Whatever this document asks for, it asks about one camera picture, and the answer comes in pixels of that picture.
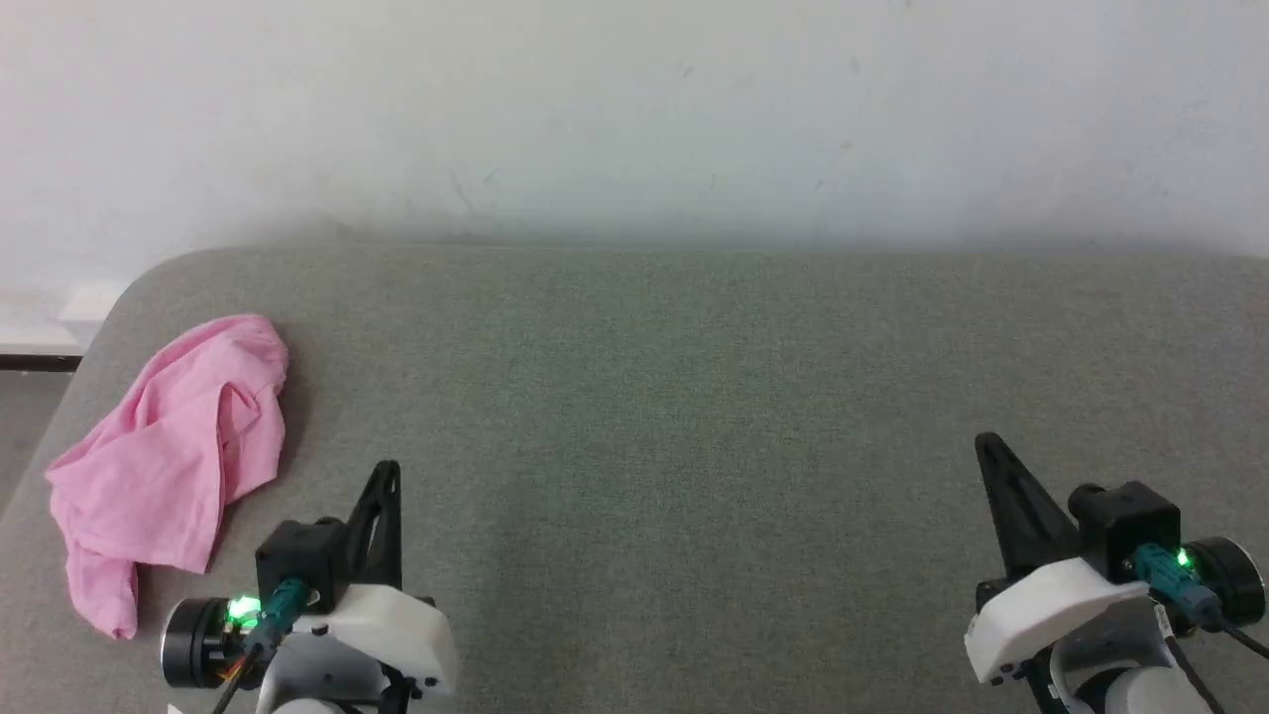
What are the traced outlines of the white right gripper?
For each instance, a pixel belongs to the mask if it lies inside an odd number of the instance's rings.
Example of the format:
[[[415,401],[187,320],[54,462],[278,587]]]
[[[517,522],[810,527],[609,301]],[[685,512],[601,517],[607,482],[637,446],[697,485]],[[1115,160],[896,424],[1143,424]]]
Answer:
[[[970,620],[964,652],[981,685],[1011,677],[1082,686],[1154,665],[1147,583],[1110,583],[1077,555],[1076,525],[997,432],[975,439],[1003,580]]]

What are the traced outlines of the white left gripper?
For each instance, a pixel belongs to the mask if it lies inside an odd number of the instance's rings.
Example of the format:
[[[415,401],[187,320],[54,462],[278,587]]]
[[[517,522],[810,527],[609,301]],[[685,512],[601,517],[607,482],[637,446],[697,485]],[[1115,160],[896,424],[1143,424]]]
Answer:
[[[461,658],[447,616],[404,594],[401,467],[377,462],[346,521],[349,586],[329,614],[293,632],[293,692],[307,699],[376,699],[393,670],[424,694],[453,698]]]

